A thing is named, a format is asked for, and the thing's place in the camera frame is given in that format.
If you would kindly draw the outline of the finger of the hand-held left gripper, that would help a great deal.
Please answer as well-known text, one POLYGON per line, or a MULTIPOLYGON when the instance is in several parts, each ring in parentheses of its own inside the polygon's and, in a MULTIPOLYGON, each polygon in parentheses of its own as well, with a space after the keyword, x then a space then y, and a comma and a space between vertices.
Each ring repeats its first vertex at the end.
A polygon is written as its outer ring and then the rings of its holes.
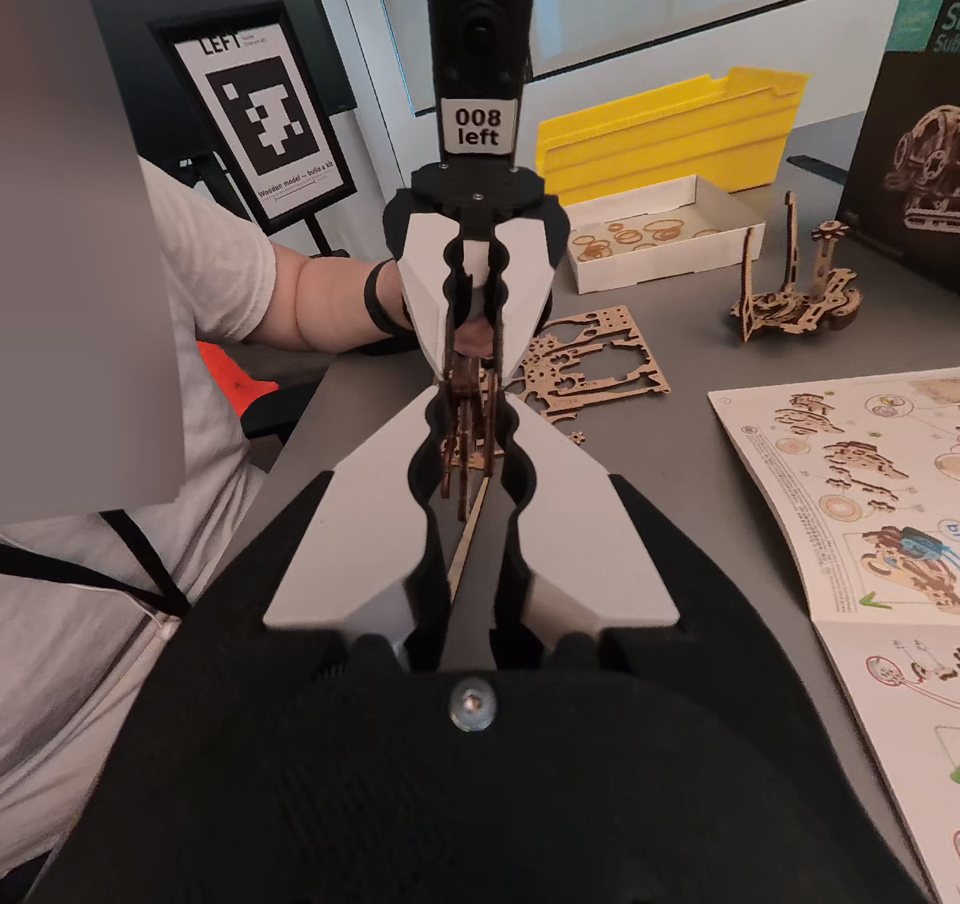
POLYGON ((493 229, 488 244, 484 313, 494 330, 494 365, 508 383, 527 354, 554 281, 542 220, 515 217, 493 229))
POLYGON ((404 303, 439 382, 450 370, 456 321, 470 309, 460 231, 460 224, 444 215, 412 214, 398 262, 404 303))

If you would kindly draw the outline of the small wooden gear assembly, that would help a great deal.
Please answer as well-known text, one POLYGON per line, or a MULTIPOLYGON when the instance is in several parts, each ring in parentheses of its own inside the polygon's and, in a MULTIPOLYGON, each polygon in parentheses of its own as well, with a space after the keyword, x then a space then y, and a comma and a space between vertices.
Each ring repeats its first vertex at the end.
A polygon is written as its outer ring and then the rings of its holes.
POLYGON ((465 523, 471 511, 469 472, 474 454, 480 454, 484 477, 489 478, 495 472, 500 378, 494 357, 454 356, 448 363, 442 386, 450 420, 441 446, 440 495, 445 500, 450 498, 453 471, 457 470, 457 516, 465 523))

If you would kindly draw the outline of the person's left forearm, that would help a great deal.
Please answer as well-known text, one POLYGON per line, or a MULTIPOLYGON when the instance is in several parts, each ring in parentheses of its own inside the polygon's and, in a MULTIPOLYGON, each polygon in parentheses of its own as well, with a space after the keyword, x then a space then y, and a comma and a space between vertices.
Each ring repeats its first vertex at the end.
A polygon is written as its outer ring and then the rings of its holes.
POLYGON ((269 305, 246 344, 291 352, 342 354, 388 337, 365 300, 372 263, 311 259, 273 244, 275 277, 269 305))

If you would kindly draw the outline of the laser-cut wooden parts sheet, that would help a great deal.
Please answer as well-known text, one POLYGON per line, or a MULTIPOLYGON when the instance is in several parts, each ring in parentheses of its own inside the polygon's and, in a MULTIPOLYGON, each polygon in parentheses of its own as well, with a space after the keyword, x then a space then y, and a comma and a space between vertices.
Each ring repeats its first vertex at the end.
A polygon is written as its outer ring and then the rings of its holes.
POLYGON ((574 420, 590 406, 667 394, 670 386, 639 328, 625 306, 550 320, 506 389, 553 423, 574 420), (627 359, 622 374, 601 377, 585 368, 590 359, 617 354, 627 359))

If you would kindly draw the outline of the partly built wooden model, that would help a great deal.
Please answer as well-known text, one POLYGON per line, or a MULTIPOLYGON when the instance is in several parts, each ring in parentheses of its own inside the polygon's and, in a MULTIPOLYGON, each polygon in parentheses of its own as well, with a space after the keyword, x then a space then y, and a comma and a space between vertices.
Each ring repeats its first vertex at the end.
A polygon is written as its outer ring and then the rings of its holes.
POLYGON ((783 281, 778 290, 755 294, 753 292, 752 247, 756 227, 750 227, 742 245, 740 263, 740 295, 730 315, 739 323, 741 338, 747 342, 760 330, 774 329, 786 334, 816 332, 822 323, 831 331, 840 331, 852 323, 863 301, 859 288, 854 286, 857 274, 834 266, 834 253, 849 227, 828 220, 811 232, 816 245, 811 282, 806 290, 797 284, 799 244, 796 193, 788 190, 784 196, 786 207, 787 246, 783 281))

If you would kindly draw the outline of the black model kit box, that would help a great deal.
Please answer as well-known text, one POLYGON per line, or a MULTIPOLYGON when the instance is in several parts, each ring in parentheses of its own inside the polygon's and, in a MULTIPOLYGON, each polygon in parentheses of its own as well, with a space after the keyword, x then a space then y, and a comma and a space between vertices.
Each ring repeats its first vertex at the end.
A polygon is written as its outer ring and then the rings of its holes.
POLYGON ((898 0, 838 206, 862 242, 959 290, 959 0, 898 0))

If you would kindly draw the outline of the person's left hand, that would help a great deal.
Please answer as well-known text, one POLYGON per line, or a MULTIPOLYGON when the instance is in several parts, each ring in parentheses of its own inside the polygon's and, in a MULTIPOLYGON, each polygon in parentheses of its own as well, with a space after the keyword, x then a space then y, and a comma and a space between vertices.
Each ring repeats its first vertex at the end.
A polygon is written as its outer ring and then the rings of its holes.
POLYGON ((456 272, 454 278, 452 350, 467 358, 491 358, 496 340, 491 293, 465 272, 456 272))

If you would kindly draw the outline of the black sign stand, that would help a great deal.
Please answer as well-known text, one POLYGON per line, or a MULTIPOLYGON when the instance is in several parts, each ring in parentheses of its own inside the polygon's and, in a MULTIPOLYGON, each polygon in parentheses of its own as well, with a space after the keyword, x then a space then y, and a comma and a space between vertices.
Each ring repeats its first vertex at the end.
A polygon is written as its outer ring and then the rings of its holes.
MULTIPOLYGON (((195 190, 231 214, 255 223, 250 208, 237 189, 234 178, 216 152, 199 153, 188 158, 162 159, 158 166, 180 183, 195 190)), ((347 258, 345 249, 333 249, 315 215, 271 234, 276 244, 296 250, 310 258, 347 258)))

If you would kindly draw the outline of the white cardboard tray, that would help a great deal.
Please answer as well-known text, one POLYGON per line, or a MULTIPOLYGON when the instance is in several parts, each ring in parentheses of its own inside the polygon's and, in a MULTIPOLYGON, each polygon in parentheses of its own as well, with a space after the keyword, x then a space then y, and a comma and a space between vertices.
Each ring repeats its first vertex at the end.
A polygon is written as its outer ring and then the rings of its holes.
POLYGON ((646 222, 660 217, 683 218, 721 231, 711 237, 593 262, 575 262, 568 250, 580 295, 740 265, 743 240, 750 227, 756 228, 751 248, 754 261, 762 249, 765 231, 765 221, 757 211, 696 175, 573 204, 566 208, 566 214, 570 236, 590 225, 630 219, 646 222))

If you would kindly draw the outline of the thin wooden stick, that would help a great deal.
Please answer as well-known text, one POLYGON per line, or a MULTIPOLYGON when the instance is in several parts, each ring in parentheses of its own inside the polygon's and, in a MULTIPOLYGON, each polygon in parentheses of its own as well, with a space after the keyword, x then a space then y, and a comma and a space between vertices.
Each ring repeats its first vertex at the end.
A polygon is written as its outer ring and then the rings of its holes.
POLYGON ((490 483, 490 477, 484 477, 479 485, 476 496, 468 508, 466 522, 459 543, 454 551, 453 558, 448 570, 447 580, 451 600, 455 600, 465 570, 466 563, 471 550, 474 533, 481 514, 482 506, 486 497, 486 492, 490 483))

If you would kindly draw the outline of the pile of rubber bands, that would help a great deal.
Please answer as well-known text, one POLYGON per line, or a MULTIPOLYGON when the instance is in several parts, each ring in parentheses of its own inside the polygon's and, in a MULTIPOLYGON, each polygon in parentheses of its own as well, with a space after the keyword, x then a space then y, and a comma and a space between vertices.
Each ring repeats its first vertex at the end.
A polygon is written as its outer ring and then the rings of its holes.
POLYGON ((593 262, 720 233, 717 228, 700 227, 678 217, 660 217, 646 222, 640 219, 615 220, 573 231, 568 249, 575 262, 593 262))

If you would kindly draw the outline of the yellow plastic bin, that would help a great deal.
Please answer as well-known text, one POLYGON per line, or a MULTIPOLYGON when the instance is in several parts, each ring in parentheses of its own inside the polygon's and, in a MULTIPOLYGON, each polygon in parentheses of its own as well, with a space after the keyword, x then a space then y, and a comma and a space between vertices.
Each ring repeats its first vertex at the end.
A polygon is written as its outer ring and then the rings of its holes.
POLYGON ((535 168, 565 206, 699 176, 771 185, 810 77, 731 68, 541 123, 535 168))

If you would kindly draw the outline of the orange cloth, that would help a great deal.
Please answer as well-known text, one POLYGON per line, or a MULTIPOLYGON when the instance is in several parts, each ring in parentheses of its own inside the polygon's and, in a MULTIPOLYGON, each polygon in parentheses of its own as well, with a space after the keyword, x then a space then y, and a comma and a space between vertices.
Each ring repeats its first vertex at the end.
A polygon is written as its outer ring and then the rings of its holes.
POLYGON ((276 382, 253 379, 226 351, 212 343, 197 342, 201 359, 238 417, 253 403, 280 389, 276 382))

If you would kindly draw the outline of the open instruction booklet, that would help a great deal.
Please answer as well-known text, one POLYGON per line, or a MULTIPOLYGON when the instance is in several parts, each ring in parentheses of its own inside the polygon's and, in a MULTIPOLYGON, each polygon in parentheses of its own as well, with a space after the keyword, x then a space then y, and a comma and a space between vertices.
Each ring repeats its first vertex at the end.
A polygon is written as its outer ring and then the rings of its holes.
POLYGON ((959 900, 959 369, 714 391, 941 902, 959 900))

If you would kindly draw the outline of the framed marker sign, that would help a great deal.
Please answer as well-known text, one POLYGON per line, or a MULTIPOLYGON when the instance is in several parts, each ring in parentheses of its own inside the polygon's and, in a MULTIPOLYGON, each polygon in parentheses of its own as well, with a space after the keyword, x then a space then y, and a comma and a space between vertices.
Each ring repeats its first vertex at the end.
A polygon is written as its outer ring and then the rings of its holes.
POLYGON ((354 195, 283 1, 151 22, 149 29, 266 235, 354 195))

